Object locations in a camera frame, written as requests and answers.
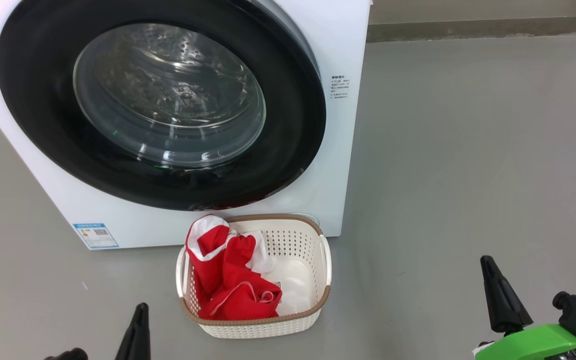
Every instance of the white washing machine body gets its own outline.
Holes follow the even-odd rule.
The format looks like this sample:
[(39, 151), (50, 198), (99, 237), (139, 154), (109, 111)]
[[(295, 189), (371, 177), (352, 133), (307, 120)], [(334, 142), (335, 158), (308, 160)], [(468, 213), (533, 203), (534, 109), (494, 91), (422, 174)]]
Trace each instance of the white washing machine body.
[[(0, 0), (0, 36), (18, 5), (19, 0)], [(264, 0), (255, 6), (272, 14), (315, 64), (326, 119), (311, 164), (286, 186), (252, 203), (166, 209), (91, 186), (38, 148), (9, 110), (0, 87), (0, 129), (88, 248), (183, 244), (191, 223), (204, 214), (308, 214), (318, 219), (325, 235), (341, 234), (370, 0)]]

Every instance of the floor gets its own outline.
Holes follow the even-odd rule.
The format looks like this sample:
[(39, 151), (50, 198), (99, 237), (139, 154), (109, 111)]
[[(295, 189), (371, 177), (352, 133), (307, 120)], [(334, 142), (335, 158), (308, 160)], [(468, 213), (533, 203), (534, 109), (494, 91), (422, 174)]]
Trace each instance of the floor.
[(576, 294), (576, 36), (366, 47), (334, 281), (303, 333), (219, 340), (183, 315), (178, 247), (88, 251), (0, 133), (0, 359), (464, 360), (492, 333), (479, 257), (535, 323)]

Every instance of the round glass door window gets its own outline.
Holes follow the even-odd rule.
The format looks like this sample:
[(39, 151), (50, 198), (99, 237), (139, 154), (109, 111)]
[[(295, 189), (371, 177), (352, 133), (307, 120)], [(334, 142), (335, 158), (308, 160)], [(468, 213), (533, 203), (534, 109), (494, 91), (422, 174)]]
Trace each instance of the round glass door window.
[(261, 87), (242, 60), (203, 34), (161, 23), (98, 36), (78, 56), (73, 83), (99, 132), (163, 167), (228, 162), (266, 120)]

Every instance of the basket bottom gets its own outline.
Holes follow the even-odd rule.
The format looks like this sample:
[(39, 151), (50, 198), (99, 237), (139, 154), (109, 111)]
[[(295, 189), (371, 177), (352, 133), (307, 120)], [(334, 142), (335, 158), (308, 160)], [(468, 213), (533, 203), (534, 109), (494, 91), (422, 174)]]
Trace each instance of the basket bottom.
[(313, 281), (311, 266), (301, 257), (272, 256), (276, 262), (274, 269), (263, 274), (263, 278), (281, 287), (281, 303), (277, 306), (277, 314), (292, 315), (310, 310), (317, 305), (317, 292), (323, 291)]

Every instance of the baseboard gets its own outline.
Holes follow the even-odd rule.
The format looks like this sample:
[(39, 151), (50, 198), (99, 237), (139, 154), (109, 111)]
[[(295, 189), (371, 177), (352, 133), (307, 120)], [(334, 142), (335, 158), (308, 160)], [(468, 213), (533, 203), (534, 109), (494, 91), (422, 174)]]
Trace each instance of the baseboard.
[(576, 16), (441, 22), (377, 23), (367, 43), (576, 34)]

